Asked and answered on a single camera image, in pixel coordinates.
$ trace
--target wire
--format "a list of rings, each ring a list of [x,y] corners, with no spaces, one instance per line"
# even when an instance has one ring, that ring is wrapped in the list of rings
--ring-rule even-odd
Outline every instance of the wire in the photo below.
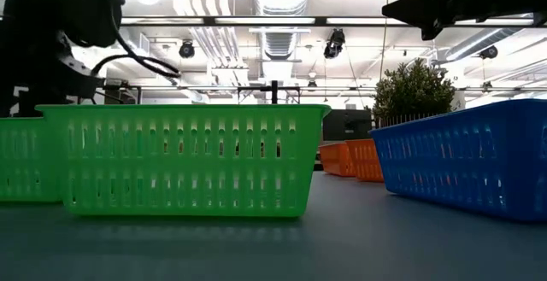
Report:
[[[112,98],[113,100],[119,102],[120,104],[125,104],[125,103],[123,102],[123,100],[121,100],[121,99],[118,98],[118,97],[113,97],[113,96],[111,96],[111,95],[104,94],[104,93],[99,92],[99,91],[95,91],[95,93],[97,93],[98,95],[103,96],[103,97]]]
[[[359,90],[360,86],[359,86],[359,84],[357,84],[356,73],[353,70],[353,63],[351,63],[350,48],[346,47],[345,52],[348,54],[348,61],[350,62],[351,74],[353,75],[353,80],[356,82],[357,94],[359,94],[359,99],[361,100],[361,105],[362,105],[362,108],[364,109],[365,108],[365,102],[362,100],[361,90]]]
[[[129,55],[130,58],[132,58],[134,61],[136,61],[138,64],[142,65],[143,67],[146,67],[150,71],[152,71],[154,73],[158,73],[163,77],[177,79],[180,76],[179,73],[170,73],[170,72],[163,71],[162,69],[160,69],[158,67],[154,67],[153,65],[150,65],[150,64],[146,63],[146,61],[144,59],[142,59],[140,56],[135,54],[135,52],[126,43],[126,41],[123,39],[123,37],[120,35],[120,32],[118,31],[115,16],[114,16],[114,9],[112,7],[112,4],[109,4],[109,11],[110,11],[110,17],[109,17],[110,18],[110,26],[111,26],[111,29],[112,29],[115,37],[116,37],[116,41],[118,41],[118,43],[121,45],[121,48],[123,48],[127,52],[127,54]],[[179,71],[176,67],[173,67],[173,66],[169,65],[166,62],[164,62],[163,64],[169,66],[169,69],[171,69],[171,70]]]
[[[387,18],[385,18],[384,24],[384,43],[382,44],[382,61],[379,64],[379,79],[382,80],[382,74],[384,70],[384,53],[385,53],[385,37],[387,36]]]
[[[145,60],[145,61],[152,61],[156,64],[159,64],[162,67],[165,67],[166,69],[171,70],[173,73],[177,73],[179,71],[176,67],[173,67],[170,64],[168,64],[164,61],[161,61],[159,59],[156,59],[154,57],[148,57],[148,56],[139,56],[139,57],[141,59]],[[107,64],[111,61],[114,61],[114,60],[122,59],[122,58],[131,58],[131,56],[128,55],[128,54],[108,56],[108,57],[102,59],[99,63],[97,63],[97,65],[95,65],[95,67],[92,69],[92,72],[93,73],[99,73],[99,71],[101,70],[101,68],[104,67],[105,64]]]

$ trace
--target metal frame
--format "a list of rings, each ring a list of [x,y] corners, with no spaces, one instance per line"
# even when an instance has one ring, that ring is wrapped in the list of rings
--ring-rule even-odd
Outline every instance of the metal frame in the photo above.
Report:
[[[459,21],[449,26],[455,28],[546,28],[533,26],[532,18],[490,18],[484,22]],[[245,27],[388,27],[411,28],[399,20],[384,16],[126,16],[121,26],[245,26]]]
[[[272,103],[275,104],[279,100],[277,98],[277,92],[279,91],[296,91],[298,94],[297,103],[301,102],[302,93],[304,91],[358,91],[358,92],[375,92],[376,87],[343,87],[343,86],[323,86],[323,87],[300,87],[300,86],[277,86],[277,81],[272,81],[272,85],[264,86],[202,86],[202,85],[185,85],[185,86],[142,86],[142,85],[129,85],[129,86],[112,86],[105,85],[104,90],[137,90],[138,98],[137,104],[141,104],[143,101],[144,91],[181,91],[181,90],[197,90],[197,91],[236,91],[238,93],[238,104],[249,97],[253,91],[260,92],[272,92]],[[247,94],[241,99],[241,92],[248,91]],[[547,92],[547,87],[464,87],[457,88],[456,91],[467,92]]]

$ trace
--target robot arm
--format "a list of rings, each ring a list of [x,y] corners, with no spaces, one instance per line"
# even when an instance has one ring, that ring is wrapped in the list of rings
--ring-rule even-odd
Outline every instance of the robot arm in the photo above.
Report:
[[[547,21],[545,0],[397,0],[382,8],[382,14],[421,29],[423,40],[431,40],[459,20],[485,21],[490,17],[533,13],[533,25]]]
[[[113,44],[124,0],[6,0],[0,27],[0,117],[20,104],[19,116],[40,116],[37,104],[91,98],[103,79],[72,55],[70,39],[83,47]],[[14,87],[28,87],[18,99]]]

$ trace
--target blue plastic basket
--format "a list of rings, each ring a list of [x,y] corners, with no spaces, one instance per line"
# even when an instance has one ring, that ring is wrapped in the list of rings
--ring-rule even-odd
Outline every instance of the blue plastic basket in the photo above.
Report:
[[[388,191],[547,220],[547,101],[498,102],[372,135]]]

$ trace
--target spotlight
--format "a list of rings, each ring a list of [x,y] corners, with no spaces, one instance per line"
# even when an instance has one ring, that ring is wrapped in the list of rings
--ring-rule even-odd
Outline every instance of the spotlight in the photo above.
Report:
[[[192,46],[191,40],[185,40],[182,42],[182,46],[180,46],[179,55],[182,58],[189,59],[192,58],[196,54],[196,51],[194,50],[194,46]]]
[[[488,89],[492,88],[492,82],[491,81],[486,81],[485,83],[482,84],[482,91],[483,93],[486,93],[488,92]]]
[[[496,46],[491,46],[479,53],[480,59],[494,59],[497,57],[497,48]]]
[[[345,44],[345,35],[342,29],[334,29],[331,37],[326,41],[325,53],[326,59],[334,59],[342,52],[342,45]]]

